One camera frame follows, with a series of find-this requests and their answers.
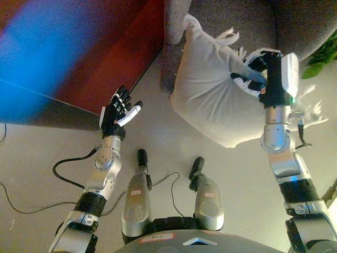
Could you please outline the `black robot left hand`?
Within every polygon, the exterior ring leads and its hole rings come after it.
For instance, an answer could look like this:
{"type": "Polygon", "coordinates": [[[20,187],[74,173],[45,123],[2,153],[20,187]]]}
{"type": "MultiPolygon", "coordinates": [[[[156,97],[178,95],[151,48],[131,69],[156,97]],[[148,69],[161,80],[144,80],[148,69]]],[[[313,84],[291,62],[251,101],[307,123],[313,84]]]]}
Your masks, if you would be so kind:
{"type": "Polygon", "coordinates": [[[120,86],[112,96],[109,104],[102,107],[100,115],[100,129],[102,138],[117,136],[124,140],[126,131],[124,125],[129,123],[141,110],[142,101],[131,105],[131,96],[125,86],[120,86]]]}

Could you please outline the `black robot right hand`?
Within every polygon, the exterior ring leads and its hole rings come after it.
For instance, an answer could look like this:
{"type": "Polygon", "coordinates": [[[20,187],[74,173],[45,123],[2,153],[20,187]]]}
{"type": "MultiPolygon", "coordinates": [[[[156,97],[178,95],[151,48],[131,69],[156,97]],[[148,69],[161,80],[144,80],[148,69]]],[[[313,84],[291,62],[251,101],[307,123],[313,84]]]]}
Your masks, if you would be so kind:
{"type": "Polygon", "coordinates": [[[232,73],[231,78],[241,90],[259,98],[265,108],[294,104],[299,86],[299,59],[295,53],[284,55],[279,50],[261,48],[251,53],[244,65],[266,77],[261,83],[232,73]]]}

